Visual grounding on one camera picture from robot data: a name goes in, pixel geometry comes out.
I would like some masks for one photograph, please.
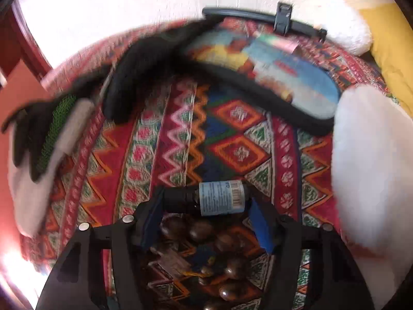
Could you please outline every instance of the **black plastic clip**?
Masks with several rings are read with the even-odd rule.
[[[277,13],[275,14],[274,31],[285,36],[290,30],[292,4],[278,2]]]

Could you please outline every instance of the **black handle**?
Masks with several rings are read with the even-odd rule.
[[[238,17],[246,20],[253,20],[257,22],[265,22],[272,24],[276,28],[276,14],[261,13],[249,9],[237,9],[237,8],[217,8],[217,7],[205,7],[202,10],[202,14],[205,16],[219,15]],[[319,37],[321,42],[325,41],[327,36],[327,30],[315,29],[309,24],[305,24],[299,21],[290,21],[290,30],[296,33],[302,33],[310,37]]]

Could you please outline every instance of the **metal screw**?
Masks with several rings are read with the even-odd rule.
[[[131,214],[127,214],[122,218],[122,221],[124,223],[131,223],[133,220],[134,220],[134,217]]]
[[[80,231],[86,231],[87,229],[89,229],[89,223],[81,223],[80,225],[79,225],[79,230]]]
[[[324,231],[327,231],[327,232],[331,232],[334,229],[333,225],[330,223],[324,223],[321,225],[321,227],[323,228]]]

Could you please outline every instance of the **patterned textile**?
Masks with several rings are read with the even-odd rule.
[[[49,74],[44,86],[59,93],[79,74],[116,61],[139,37],[181,24],[144,27],[100,41]],[[272,30],[230,18],[224,26],[248,34]],[[389,94],[381,75],[361,59],[330,42],[295,38],[304,57],[328,70],[341,90],[370,83]],[[331,135],[310,136],[279,117],[233,99],[213,84],[168,80],[154,87],[125,125],[106,122],[101,109],[96,110],[75,152],[59,169],[41,234],[34,240],[24,238],[22,252],[38,270],[48,272],[80,223],[97,227],[131,214],[150,198],[155,185],[228,179],[252,183],[280,213],[306,225],[329,222],[340,231],[331,189],[331,151]],[[238,231],[250,235],[249,227],[246,219]],[[272,264],[255,237],[249,237],[249,244],[251,292],[237,310],[257,309]],[[113,293],[109,252],[103,257],[107,291]],[[294,309],[304,305],[309,260],[304,251]],[[175,300],[188,296],[184,284],[174,284],[160,269],[154,270],[159,276],[151,284],[154,289]]]

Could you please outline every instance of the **brown egg-shaped object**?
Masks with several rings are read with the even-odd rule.
[[[239,300],[245,292],[245,285],[242,282],[226,283],[219,288],[219,295],[223,300],[233,302]]]
[[[236,235],[231,235],[229,233],[220,233],[217,235],[215,240],[215,247],[220,252],[238,252],[241,250],[241,240]]]
[[[243,280],[248,274],[249,266],[249,260],[245,256],[235,256],[228,259],[225,274],[233,280]]]
[[[180,240],[187,234],[187,225],[182,218],[171,216],[166,218],[160,225],[162,234],[171,240]]]
[[[201,268],[201,274],[205,274],[207,276],[212,276],[213,275],[213,270],[212,270],[211,267],[203,266]]]
[[[199,278],[198,278],[198,283],[199,283],[201,286],[207,286],[207,285],[210,284],[210,282],[211,282],[211,278],[210,278],[210,277],[199,277]]]
[[[212,223],[207,219],[197,220],[189,228],[189,236],[195,242],[205,241],[212,233]]]
[[[204,310],[222,310],[226,307],[226,302],[221,299],[208,300],[204,304]]]

